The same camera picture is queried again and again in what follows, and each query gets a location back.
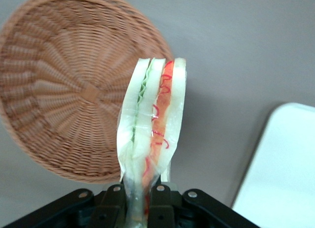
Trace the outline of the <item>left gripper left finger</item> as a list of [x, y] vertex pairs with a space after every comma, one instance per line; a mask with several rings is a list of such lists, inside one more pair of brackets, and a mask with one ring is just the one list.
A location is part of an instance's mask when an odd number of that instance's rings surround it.
[[7, 224], [6, 228], [121, 228], [126, 218], [122, 184], [94, 195], [77, 189]]

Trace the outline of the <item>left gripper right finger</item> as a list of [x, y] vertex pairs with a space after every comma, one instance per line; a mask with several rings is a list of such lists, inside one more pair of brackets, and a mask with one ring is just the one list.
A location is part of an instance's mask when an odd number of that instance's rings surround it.
[[149, 228], [256, 228], [245, 217], [199, 189], [180, 194], [159, 184], [151, 189]]

